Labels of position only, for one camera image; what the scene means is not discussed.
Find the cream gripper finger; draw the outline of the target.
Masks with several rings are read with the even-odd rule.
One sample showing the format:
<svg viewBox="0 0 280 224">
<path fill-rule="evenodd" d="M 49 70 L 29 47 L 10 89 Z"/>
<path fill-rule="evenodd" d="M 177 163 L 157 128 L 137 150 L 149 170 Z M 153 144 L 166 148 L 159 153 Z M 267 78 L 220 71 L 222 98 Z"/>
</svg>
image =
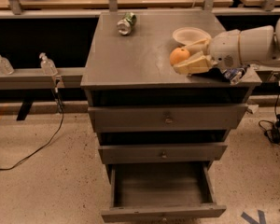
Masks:
<svg viewBox="0 0 280 224">
<path fill-rule="evenodd" d="M 199 51 L 185 61 L 175 64 L 173 68 L 181 75 L 207 73 L 213 68 L 212 58 L 210 55 L 204 55 L 202 51 Z"/>
<path fill-rule="evenodd" d="M 198 52 L 206 54 L 208 51 L 209 42 L 210 40 L 208 38 L 203 38 L 191 44 L 185 45 L 184 49 L 186 49 L 191 55 L 196 54 Z"/>
</svg>

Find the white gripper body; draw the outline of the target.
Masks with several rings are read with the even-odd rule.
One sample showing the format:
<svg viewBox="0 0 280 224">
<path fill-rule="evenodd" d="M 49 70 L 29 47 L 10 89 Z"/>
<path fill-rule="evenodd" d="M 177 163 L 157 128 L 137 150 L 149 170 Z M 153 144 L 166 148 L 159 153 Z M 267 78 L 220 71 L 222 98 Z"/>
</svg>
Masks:
<svg viewBox="0 0 280 224">
<path fill-rule="evenodd" d="M 235 29 L 212 38 L 208 50 L 215 67 L 227 70 L 240 66 L 239 34 L 240 31 Z"/>
</svg>

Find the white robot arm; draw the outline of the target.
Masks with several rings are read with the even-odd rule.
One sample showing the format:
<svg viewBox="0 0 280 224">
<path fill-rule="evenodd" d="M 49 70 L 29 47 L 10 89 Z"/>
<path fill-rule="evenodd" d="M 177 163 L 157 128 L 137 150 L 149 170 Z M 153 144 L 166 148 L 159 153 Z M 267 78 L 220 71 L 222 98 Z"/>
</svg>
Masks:
<svg viewBox="0 0 280 224">
<path fill-rule="evenodd" d="M 183 44 L 170 54 L 171 66 L 178 74 L 200 74 L 212 68 L 224 73 L 250 64 L 280 64 L 280 18 L 275 26 L 235 29 L 213 38 L 182 42 L 186 31 L 180 28 L 174 32 L 175 40 Z"/>
</svg>

